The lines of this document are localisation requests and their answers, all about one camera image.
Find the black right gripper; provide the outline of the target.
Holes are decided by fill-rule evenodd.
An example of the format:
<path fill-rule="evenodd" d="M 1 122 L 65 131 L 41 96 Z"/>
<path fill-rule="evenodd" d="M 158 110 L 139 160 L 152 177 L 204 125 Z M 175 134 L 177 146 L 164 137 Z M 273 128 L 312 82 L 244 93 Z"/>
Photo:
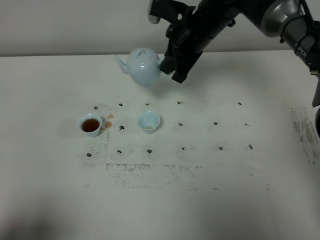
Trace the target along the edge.
<path fill-rule="evenodd" d="M 240 10 L 235 0 L 202 0 L 198 6 L 159 0 L 157 13 L 170 23 L 160 70 L 165 74 L 174 72 L 171 79 L 182 84 L 206 46 L 225 27 L 235 25 Z"/>

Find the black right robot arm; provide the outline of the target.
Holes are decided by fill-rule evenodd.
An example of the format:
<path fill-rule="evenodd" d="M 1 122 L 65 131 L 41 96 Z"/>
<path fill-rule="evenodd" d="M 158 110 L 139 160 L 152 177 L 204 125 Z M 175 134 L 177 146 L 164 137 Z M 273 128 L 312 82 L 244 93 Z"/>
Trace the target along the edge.
<path fill-rule="evenodd" d="M 176 0 L 151 0 L 148 20 L 170 23 L 168 46 L 160 71 L 183 83 L 205 47 L 243 14 L 265 36 L 287 43 L 310 74 L 320 76 L 320 23 L 304 0 L 202 0 L 188 6 Z"/>

